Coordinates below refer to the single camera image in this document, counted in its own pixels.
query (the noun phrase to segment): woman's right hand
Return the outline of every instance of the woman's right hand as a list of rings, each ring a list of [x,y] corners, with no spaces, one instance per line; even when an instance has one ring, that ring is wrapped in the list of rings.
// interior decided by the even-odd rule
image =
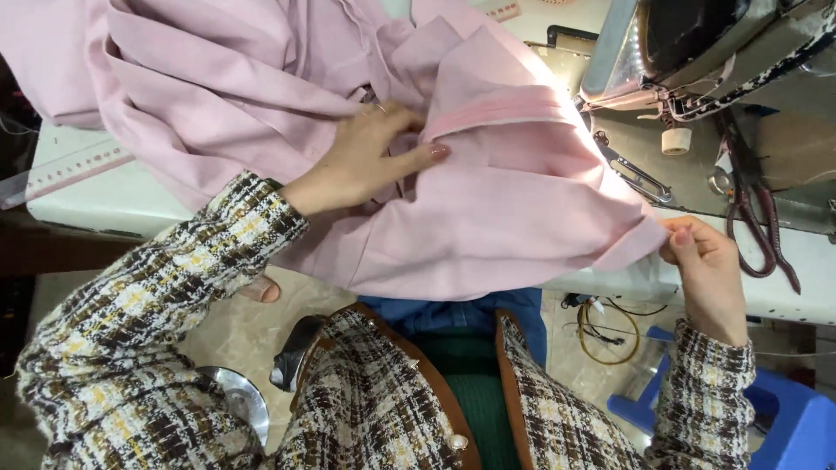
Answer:
[[[685,312],[694,329],[727,345],[748,344],[737,244],[693,216],[662,225],[671,234],[660,255],[680,270]]]

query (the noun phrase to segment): pearl button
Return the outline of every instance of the pearl button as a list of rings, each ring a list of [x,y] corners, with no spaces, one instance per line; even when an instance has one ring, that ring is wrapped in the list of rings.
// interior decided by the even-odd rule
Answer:
[[[447,445],[454,450],[463,451],[467,449],[467,437],[461,434],[453,434],[447,438]]]

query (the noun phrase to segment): yellow cable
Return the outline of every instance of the yellow cable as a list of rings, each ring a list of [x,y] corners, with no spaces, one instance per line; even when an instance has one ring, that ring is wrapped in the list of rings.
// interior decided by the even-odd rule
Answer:
[[[639,341],[641,339],[641,333],[639,333],[639,326],[635,323],[635,320],[633,319],[633,317],[627,315],[625,312],[621,312],[621,314],[623,316],[627,317],[627,319],[633,325],[633,330],[635,331],[635,334],[636,334],[635,344],[633,345],[633,350],[627,355],[627,357],[625,357],[622,360],[607,362],[605,360],[601,360],[601,359],[598,359],[597,357],[593,356],[589,352],[589,350],[586,348],[586,339],[584,338],[584,325],[589,323],[588,314],[589,314],[589,304],[585,304],[583,306],[583,312],[580,315],[580,326],[578,327],[578,339],[580,340],[580,347],[581,347],[582,350],[584,350],[584,353],[586,353],[586,355],[589,356],[589,358],[591,360],[594,360],[595,362],[597,362],[599,364],[603,364],[603,365],[621,365],[621,364],[624,364],[625,362],[633,359],[635,354],[637,352],[639,352]]]

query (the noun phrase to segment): green sweater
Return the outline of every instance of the green sweater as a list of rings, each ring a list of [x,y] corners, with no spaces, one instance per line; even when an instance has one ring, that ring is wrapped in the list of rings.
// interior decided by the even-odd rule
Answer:
[[[493,338],[467,327],[421,333],[413,344],[444,376],[476,440],[482,468],[520,468]]]

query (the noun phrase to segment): fingernail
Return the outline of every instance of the fingernail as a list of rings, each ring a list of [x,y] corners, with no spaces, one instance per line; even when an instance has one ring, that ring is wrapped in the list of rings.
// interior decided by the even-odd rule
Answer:
[[[680,227],[676,231],[676,235],[674,236],[674,241],[676,242],[676,245],[680,247],[684,247],[685,245],[691,243],[693,239],[694,238],[691,236],[691,226]]]
[[[430,146],[430,153],[432,154],[433,161],[443,161],[450,156],[452,152],[453,150],[444,144],[432,144]]]

